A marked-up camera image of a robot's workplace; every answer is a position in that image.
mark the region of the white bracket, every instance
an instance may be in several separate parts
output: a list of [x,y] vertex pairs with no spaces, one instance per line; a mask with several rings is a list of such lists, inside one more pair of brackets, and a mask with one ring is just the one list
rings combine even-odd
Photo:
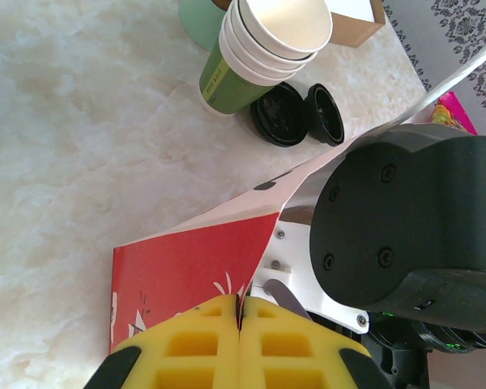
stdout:
[[275,303],[262,286],[269,279],[283,282],[309,312],[358,334],[369,331],[366,311],[343,306],[327,296],[315,278],[309,257],[309,225],[279,221],[252,281],[251,296]]

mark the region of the screw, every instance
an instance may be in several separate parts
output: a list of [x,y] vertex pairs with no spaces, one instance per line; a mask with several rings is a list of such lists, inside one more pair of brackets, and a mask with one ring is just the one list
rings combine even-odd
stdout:
[[335,257],[333,256],[333,254],[328,254],[325,258],[324,258],[324,268],[329,271],[331,270],[331,268],[333,267],[333,262],[335,261]]
[[279,262],[277,259],[274,259],[272,262],[270,262],[270,268],[274,270],[278,270],[281,267],[281,262]]
[[332,203],[334,201],[336,201],[337,197],[339,197],[339,193],[340,193],[340,188],[338,188],[337,186],[331,190],[331,192],[330,192],[330,201]]
[[356,318],[356,321],[358,322],[358,325],[360,327],[367,327],[367,319],[365,318],[364,315],[359,314],[358,317]]
[[394,262],[394,253],[389,247],[384,247],[378,252],[378,265],[387,269]]
[[396,175],[396,166],[394,165],[387,165],[385,168],[382,169],[380,173],[380,179],[382,182],[391,182]]

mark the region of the patterned fabric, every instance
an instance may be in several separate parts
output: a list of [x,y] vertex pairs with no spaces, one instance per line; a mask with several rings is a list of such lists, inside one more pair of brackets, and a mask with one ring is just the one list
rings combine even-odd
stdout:
[[[450,62],[457,61],[458,65],[451,69],[457,70],[486,46],[486,0],[382,1],[385,12],[427,91],[444,79],[444,75],[436,71],[441,66],[440,62],[446,60],[450,66]],[[421,24],[411,24],[407,22],[408,19],[404,19],[407,18],[407,14],[414,14],[415,7],[420,19],[424,18]],[[432,46],[434,42],[445,41],[448,46],[429,50],[429,53],[426,53],[426,50],[422,51],[421,46],[419,51],[415,52],[409,42],[422,41],[421,35],[430,32],[434,36],[426,37],[426,44]],[[467,101],[465,108],[474,125],[482,126],[483,128],[478,130],[482,135],[486,135],[486,63],[463,81],[460,89],[460,100]],[[468,90],[471,96],[465,97],[465,91]]]

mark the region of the gray damask wallpaper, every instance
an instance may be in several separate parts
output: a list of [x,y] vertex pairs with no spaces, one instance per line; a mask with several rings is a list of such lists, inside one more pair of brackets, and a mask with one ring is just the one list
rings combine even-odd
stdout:
[[[486,0],[382,0],[421,82],[440,83],[486,45]],[[486,135],[486,63],[454,92]]]

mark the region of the green cup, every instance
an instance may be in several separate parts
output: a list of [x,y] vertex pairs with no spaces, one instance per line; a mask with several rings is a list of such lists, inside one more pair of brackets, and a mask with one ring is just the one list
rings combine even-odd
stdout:
[[221,117],[232,116],[295,74],[271,78],[247,67],[229,46],[224,26],[225,21],[199,83],[204,107]]
[[193,41],[210,51],[218,40],[225,11],[212,0],[180,0],[178,16]]

